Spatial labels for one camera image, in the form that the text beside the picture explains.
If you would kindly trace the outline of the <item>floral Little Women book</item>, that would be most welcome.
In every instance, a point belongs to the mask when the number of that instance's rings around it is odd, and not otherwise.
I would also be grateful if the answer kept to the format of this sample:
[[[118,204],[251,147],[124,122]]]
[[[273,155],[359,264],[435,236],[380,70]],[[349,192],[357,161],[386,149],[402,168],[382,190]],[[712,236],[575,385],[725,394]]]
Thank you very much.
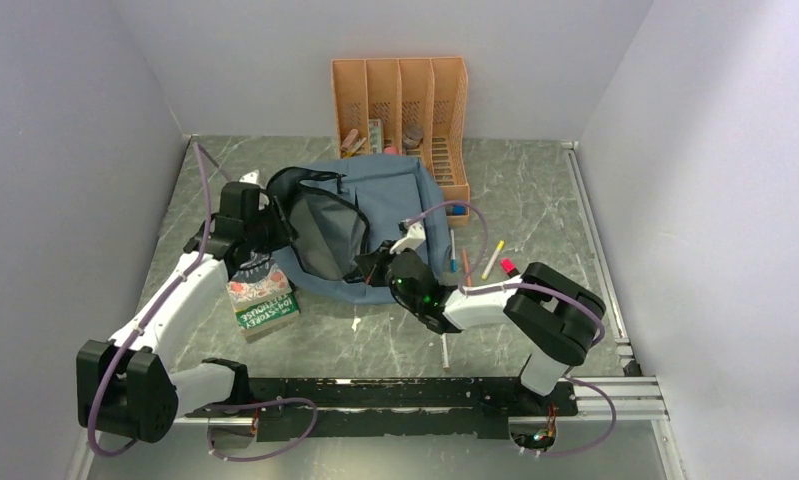
[[[292,292],[287,276],[270,257],[255,260],[238,270],[227,284],[236,311]]]

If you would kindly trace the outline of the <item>blue student backpack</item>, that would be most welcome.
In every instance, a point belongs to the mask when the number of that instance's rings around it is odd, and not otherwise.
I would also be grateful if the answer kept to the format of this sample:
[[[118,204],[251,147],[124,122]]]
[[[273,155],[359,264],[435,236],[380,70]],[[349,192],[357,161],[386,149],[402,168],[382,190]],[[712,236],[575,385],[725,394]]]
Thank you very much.
[[[383,275],[362,272],[355,259],[403,237],[401,223],[420,213],[425,241],[416,252],[435,275],[444,272],[444,195],[416,157],[372,154],[285,167],[266,187],[296,234],[272,258],[298,288],[357,305],[392,303]]]

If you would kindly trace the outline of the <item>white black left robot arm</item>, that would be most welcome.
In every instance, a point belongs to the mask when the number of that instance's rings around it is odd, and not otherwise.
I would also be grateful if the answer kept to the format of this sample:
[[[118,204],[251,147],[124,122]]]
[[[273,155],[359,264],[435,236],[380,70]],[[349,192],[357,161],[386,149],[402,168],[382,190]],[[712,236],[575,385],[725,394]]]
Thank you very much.
[[[288,245],[291,231],[254,179],[224,185],[211,227],[200,227],[184,247],[167,282],[107,341],[87,341],[76,357],[78,420],[97,432],[155,443],[175,419],[201,408],[236,416],[253,398],[245,365],[211,358],[169,372],[202,314],[211,311],[240,268]]]

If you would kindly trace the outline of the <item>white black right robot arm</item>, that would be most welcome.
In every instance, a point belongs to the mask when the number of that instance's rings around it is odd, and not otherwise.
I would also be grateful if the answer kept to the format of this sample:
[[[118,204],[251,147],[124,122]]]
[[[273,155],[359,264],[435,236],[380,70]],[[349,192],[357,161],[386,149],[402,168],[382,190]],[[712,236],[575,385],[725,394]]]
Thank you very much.
[[[533,343],[514,389],[517,406],[528,414],[551,403],[559,379],[583,365],[605,336],[603,300],[544,263],[477,287],[441,283],[410,249],[359,255],[355,266],[367,284],[387,287],[398,305],[436,334],[515,325]]]

